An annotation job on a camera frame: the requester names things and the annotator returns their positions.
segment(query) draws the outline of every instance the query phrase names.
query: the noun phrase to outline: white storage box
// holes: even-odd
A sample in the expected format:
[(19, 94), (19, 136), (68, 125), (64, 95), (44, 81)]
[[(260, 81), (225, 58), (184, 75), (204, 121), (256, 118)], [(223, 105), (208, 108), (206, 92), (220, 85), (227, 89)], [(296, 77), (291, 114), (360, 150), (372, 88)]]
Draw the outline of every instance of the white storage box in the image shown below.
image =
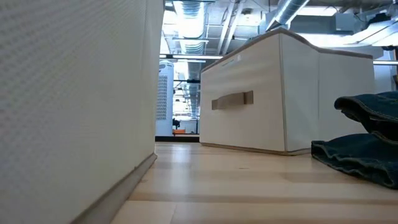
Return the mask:
[(373, 92), (372, 56), (321, 49), (277, 29), (202, 71), (200, 142), (300, 154), (312, 140), (364, 132), (333, 104)]

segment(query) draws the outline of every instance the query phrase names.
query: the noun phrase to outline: drawer handle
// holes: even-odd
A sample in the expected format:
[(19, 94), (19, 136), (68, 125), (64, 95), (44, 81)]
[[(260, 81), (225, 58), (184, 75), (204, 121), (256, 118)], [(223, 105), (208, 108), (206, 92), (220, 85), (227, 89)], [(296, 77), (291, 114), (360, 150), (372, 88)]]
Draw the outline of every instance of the drawer handle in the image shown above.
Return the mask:
[(251, 105), (254, 103), (253, 91), (233, 93), (211, 101), (211, 110), (222, 110), (231, 106)]

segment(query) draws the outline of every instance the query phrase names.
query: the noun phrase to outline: floor plank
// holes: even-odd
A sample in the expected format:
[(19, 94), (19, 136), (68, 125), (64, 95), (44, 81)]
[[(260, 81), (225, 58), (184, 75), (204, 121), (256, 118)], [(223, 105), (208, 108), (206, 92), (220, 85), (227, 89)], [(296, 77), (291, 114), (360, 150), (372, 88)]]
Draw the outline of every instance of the floor plank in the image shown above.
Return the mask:
[(398, 223), (396, 191), (310, 155), (164, 142), (155, 152), (158, 159), (114, 224), (137, 215), (134, 223)]

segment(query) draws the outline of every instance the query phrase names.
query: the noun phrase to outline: denim jeans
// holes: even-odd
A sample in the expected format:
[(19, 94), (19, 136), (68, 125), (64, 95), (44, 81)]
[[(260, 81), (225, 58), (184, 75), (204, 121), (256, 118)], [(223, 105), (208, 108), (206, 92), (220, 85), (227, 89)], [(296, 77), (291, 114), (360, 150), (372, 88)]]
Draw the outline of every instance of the denim jeans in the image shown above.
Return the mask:
[(398, 91), (341, 97), (335, 108), (369, 134), (313, 141), (312, 156), (346, 174), (398, 189)]

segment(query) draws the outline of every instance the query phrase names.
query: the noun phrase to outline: ceiling pipe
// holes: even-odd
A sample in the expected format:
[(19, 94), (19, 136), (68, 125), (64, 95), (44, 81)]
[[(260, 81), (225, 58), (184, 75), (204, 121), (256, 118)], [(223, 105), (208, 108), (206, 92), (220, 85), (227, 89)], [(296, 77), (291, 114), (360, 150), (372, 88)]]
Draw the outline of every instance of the ceiling pipe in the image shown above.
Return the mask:
[(221, 53), (221, 48), (223, 46), (224, 43), (224, 39), (225, 39), (225, 35), (226, 32), (228, 31), (228, 27), (229, 27), (229, 22), (231, 21), (231, 17), (232, 17), (232, 12), (234, 10), (234, 2), (231, 2), (228, 6), (228, 13), (226, 15), (226, 19), (224, 21), (224, 26), (223, 26), (223, 30), (221, 31), (221, 36), (220, 36), (220, 40), (218, 41), (218, 46), (217, 46), (217, 54)]
[(268, 23), (266, 31), (290, 24), (297, 13), (307, 5), (309, 1), (310, 0), (280, 0), (274, 16)]
[(236, 10), (236, 15), (235, 15), (234, 21), (232, 22), (231, 28), (229, 29), (228, 38), (226, 39), (224, 49), (223, 49), (223, 55), (226, 55), (229, 44), (231, 43), (231, 40), (232, 40), (232, 36), (235, 33), (236, 26), (238, 25), (239, 16), (242, 14), (242, 10), (243, 10), (243, 2), (240, 1), (238, 3), (238, 9)]

